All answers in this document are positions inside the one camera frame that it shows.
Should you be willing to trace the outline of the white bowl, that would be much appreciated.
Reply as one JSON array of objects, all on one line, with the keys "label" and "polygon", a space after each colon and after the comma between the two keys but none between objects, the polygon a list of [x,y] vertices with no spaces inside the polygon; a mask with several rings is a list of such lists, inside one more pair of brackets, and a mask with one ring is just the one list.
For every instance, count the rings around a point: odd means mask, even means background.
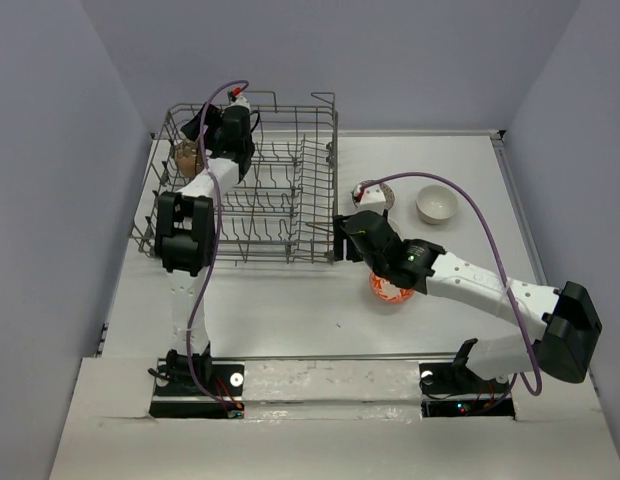
[{"label": "white bowl", "polygon": [[458,211],[456,195],[447,187],[428,185],[416,197],[415,205],[419,218],[427,224],[443,224],[452,219]]}]

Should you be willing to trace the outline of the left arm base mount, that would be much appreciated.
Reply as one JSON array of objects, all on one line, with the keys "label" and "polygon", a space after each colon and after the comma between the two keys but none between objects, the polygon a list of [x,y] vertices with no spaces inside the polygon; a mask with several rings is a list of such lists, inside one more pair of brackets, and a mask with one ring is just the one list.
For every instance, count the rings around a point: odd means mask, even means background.
[{"label": "left arm base mount", "polygon": [[243,363],[171,350],[148,374],[154,380],[149,407],[153,418],[239,420],[245,415]]}]

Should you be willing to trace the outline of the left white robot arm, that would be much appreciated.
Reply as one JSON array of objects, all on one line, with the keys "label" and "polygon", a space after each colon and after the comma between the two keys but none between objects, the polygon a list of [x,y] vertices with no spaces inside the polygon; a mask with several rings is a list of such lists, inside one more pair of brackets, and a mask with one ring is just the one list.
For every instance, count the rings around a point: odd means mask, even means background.
[{"label": "left white robot arm", "polygon": [[198,144],[195,176],[181,189],[158,197],[155,253],[170,284],[173,322],[164,378],[191,395],[212,394],[203,294],[218,251],[223,196],[251,167],[253,113],[242,95],[225,108],[206,103],[182,128]]}]

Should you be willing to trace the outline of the brown glazed bowl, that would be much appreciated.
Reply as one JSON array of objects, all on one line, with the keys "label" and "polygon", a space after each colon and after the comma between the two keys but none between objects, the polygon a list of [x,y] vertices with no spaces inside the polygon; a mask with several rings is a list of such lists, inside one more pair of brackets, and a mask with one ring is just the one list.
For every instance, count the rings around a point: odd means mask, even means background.
[{"label": "brown glazed bowl", "polygon": [[173,158],[180,174],[188,180],[202,172],[204,165],[196,142],[183,140],[174,147]]}]

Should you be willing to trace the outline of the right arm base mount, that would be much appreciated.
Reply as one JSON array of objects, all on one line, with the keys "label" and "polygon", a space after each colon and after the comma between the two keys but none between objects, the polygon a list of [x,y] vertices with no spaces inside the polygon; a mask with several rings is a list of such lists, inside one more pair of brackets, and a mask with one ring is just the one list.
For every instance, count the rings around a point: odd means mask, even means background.
[{"label": "right arm base mount", "polygon": [[477,342],[477,339],[465,341],[451,361],[419,365],[424,418],[515,418],[513,382],[508,378],[485,380],[467,367],[469,354]]}]

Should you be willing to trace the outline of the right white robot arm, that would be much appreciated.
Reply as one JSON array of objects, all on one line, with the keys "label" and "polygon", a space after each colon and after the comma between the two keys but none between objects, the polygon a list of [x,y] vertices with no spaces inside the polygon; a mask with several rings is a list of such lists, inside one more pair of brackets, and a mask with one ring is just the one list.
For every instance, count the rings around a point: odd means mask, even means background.
[{"label": "right white robot arm", "polygon": [[388,220],[364,210],[333,219],[336,260],[364,262],[398,289],[459,302],[516,327],[497,339],[469,339],[450,368],[452,384],[472,392],[486,380],[540,370],[572,384],[584,381],[602,332],[588,290],[500,277],[442,246],[403,239]]}]

